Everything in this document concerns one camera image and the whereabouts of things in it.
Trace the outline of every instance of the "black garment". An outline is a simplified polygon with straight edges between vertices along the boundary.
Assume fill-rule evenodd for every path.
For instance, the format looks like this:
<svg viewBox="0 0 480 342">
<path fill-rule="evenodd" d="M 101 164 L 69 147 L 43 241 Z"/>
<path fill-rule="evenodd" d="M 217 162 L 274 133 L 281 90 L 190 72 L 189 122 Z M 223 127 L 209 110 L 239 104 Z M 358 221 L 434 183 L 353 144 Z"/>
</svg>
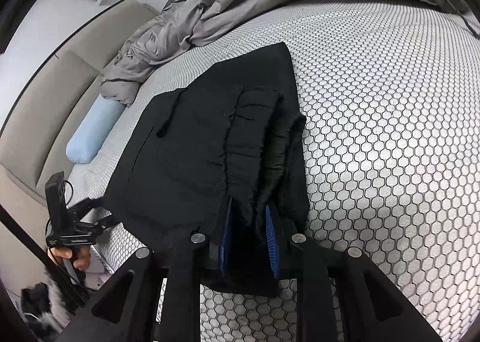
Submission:
<svg viewBox="0 0 480 342">
<path fill-rule="evenodd" d="M 298 106 L 284 43 L 214 64 L 187 88 L 148 104 L 110 179 L 105 208 L 157 252 L 192 232 L 225 250 L 229 216 L 228 269 L 245 261 L 273 280 L 265 268 L 266 206 L 275 202 L 299 230 L 309 208 Z"/>
</svg>

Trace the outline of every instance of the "hexagon pattern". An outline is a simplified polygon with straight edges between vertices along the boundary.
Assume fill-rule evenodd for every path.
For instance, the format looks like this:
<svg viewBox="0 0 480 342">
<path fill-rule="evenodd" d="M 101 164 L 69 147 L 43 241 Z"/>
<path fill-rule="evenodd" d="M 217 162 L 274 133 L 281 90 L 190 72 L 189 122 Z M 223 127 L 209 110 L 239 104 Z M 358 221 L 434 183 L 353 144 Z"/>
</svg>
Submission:
<svg viewBox="0 0 480 342">
<path fill-rule="evenodd" d="M 361 248 L 457 341 L 479 311 L 480 41 L 456 16 L 408 0 L 302 0 L 261 15 L 158 69 L 95 160 L 75 166 L 74 200 L 103 194 L 154 95 L 279 41 L 307 117 L 306 234 Z M 97 250 L 115 270 L 140 246 L 118 226 Z M 295 340 L 296 305 L 294 280 L 274 299 L 202 287 L 202 339 Z"/>
</svg>

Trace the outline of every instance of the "mattress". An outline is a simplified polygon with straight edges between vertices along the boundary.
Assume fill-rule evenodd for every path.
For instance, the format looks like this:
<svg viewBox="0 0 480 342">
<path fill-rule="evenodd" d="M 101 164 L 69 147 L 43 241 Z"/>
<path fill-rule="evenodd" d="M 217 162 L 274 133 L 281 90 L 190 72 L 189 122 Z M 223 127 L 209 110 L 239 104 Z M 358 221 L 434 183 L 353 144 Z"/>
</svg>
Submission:
<svg viewBox="0 0 480 342">
<path fill-rule="evenodd" d="M 302 0 L 256 17 L 155 71 L 97 157 L 73 168 L 73 201 L 103 194 L 153 96 L 280 41 L 307 117 L 306 234 L 361 248 L 444 341 L 457 341 L 480 298 L 480 41 L 457 16 L 410 0 Z M 119 225 L 96 249 L 114 271 L 140 246 Z M 280 287 L 274 299 L 202 287 L 202 340 L 294 340 L 296 281 Z M 342 340 L 340 321 L 338 331 Z"/>
</svg>

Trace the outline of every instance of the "light blue pillow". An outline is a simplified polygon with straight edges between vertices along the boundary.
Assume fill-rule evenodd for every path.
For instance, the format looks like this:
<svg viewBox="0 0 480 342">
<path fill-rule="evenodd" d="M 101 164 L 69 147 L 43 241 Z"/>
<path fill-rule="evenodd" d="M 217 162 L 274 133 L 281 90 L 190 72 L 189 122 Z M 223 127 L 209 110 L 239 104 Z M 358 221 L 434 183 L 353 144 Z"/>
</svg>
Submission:
<svg viewBox="0 0 480 342">
<path fill-rule="evenodd" d="M 68 142 L 67 158 L 74 163 L 90 163 L 124 109 L 121 102 L 99 95 Z"/>
</svg>

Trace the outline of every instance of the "crumpled blanket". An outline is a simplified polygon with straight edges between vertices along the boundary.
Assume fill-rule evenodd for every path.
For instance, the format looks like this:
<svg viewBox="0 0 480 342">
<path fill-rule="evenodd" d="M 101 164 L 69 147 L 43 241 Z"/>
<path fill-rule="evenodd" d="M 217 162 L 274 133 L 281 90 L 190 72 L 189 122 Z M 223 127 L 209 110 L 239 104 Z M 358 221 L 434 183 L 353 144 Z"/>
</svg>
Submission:
<svg viewBox="0 0 480 342">
<path fill-rule="evenodd" d="M 190 49 L 212 43 L 232 28 L 291 0 L 176 0 L 125 42 L 100 92 L 130 106 L 157 68 Z"/>
</svg>

